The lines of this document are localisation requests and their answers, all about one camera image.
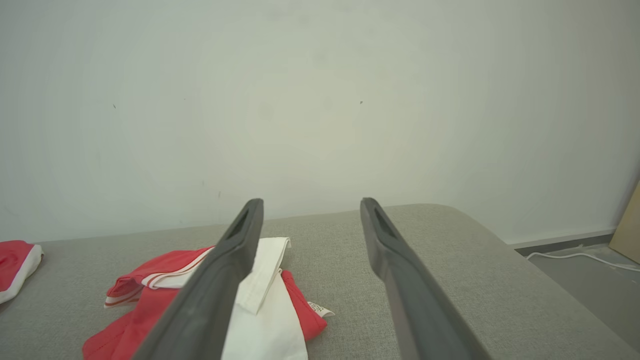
white stripe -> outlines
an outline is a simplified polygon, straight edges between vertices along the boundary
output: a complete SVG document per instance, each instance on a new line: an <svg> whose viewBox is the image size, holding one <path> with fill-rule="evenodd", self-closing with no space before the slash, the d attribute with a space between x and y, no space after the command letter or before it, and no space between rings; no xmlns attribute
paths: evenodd
<svg viewBox="0 0 640 360"><path fill-rule="evenodd" d="M132 297L131 299L129 299L129 300L125 301L125 302L121 302L119 304L111 305L111 304L105 303L104 304L104 308L105 309L112 309L112 308L118 307L118 306L129 305L131 302L134 302L134 300L139 300L141 296L142 296L142 291L139 294L137 294L136 296Z"/></svg>
<svg viewBox="0 0 640 360"><path fill-rule="evenodd" d="M157 272L155 274L151 274L149 276L146 276L144 279L142 279L142 285L147 286L151 289L157 289L154 285L155 283L157 283L158 280L162 279L163 277L166 276L174 276L174 275L181 275L181 274L187 274L190 273L194 270L196 270L198 267L194 266L195 264L197 264L200 260L202 260L208 253L209 251L211 251L211 249L213 249L213 247L205 250L202 254L198 255L197 258L195 258L192 262L190 262L188 265L184 266L183 268L176 270L174 272ZM153 279L154 277L156 277L156 279L153 280L153 282L151 284L149 284L149 281L151 279Z"/></svg>

white cable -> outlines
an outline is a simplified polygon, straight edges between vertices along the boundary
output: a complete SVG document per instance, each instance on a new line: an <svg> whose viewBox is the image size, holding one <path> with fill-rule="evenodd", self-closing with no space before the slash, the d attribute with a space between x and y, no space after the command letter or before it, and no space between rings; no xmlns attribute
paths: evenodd
<svg viewBox="0 0 640 360"><path fill-rule="evenodd" d="M587 258L591 258L591 259L597 260L597 261L599 261L601 263L605 263L605 264L607 264L609 266L613 266L613 267L624 269L624 270L640 272L640 269L628 268L626 266L622 266L622 265L618 265L618 264L612 264L612 263L610 263L608 261L604 261L603 259L598 259L593 255L585 254L585 253L582 253L582 252L580 252L578 254L571 254L571 255L565 255L565 256L553 256L553 255L541 254L539 252L532 252L531 254L529 254L529 256L527 256L527 260L531 259L535 255L543 256L545 258L550 258L550 259L568 259L568 258L574 258L575 256L586 256Z"/></svg>

clothing tag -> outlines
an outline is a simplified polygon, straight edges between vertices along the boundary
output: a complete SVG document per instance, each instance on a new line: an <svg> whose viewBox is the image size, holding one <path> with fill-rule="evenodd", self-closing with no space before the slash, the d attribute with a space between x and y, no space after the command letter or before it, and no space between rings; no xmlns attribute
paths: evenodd
<svg viewBox="0 0 640 360"><path fill-rule="evenodd" d="M318 304L314 304L311 301L307 301L307 303L316 312L316 314L320 315L321 318L335 315L333 313L333 311L331 311L329 309L325 309L325 308L323 308L322 306L320 306Z"/></svg>

red cloth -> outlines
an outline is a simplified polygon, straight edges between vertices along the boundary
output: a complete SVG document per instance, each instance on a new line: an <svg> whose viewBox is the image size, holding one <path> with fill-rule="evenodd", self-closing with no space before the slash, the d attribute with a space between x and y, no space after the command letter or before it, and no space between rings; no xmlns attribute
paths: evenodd
<svg viewBox="0 0 640 360"><path fill-rule="evenodd" d="M130 359L171 304L180 289L144 287L136 308L89 338L82 347L85 359Z"/></svg>
<svg viewBox="0 0 640 360"><path fill-rule="evenodd" d="M155 288L155 282L162 277L194 271L212 248L176 250L147 261L116 280L116 284L107 291L104 307L136 302L140 298L143 287Z"/></svg>
<svg viewBox="0 0 640 360"><path fill-rule="evenodd" d="M298 289L296 282L293 281L293 275L290 271L284 270L282 272L282 280L287 287L293 307L296 309L296 314L298 314L298 320L300 321L300 327L302 328L302 334L305 336L305 341L309 341L320 335L326 327L326 320L321 318L305 300L302 291Z"/></svg>
<svg viewBox="0 0 640 360"><path fill-rule="evenodd" d="M31 248L33 244L22 240L0 243L0 291L9 289Z"/></svg>
<svg viewBox="0 0 640 360"><path fill-rule="evenodd" d="M89 338L83 346L85 359L129 359L153 328L180 289L153 289L156 279L192 272L211 248L195 251L172 251L147 261L130 274L117 279L107 292L105 307L137 302L136 307L103 331ZM288 271L282 272L293 307L298 315L305 341L315 338L326 327L307 303Z"/></svg>
<svg viewBox="0 0 640 360"><path fill-rule="evenodd" d="M7 302L22 288L42 260L42 248L22 240L0 242L0 304Z"/></svg>

gray sofa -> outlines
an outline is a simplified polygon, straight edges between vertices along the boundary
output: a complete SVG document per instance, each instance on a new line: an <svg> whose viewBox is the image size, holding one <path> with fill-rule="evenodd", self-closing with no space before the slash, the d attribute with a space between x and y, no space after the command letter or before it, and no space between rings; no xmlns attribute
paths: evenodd
<svg viewBox="0 0 640 360"><path fill-rule="evenodd" d="M475 220L441 205L385 211L489 354L497 359L637 359L640 355L542 271ZM176 249L218 241L214 225L41 243L40 268L0 305L0 359L77 359L84 341L128 309L102 308L119 275ZM268 220L289 236L282 268L334 311L311 359L398 358L383 284L369 267L357 211Z"/></svg>

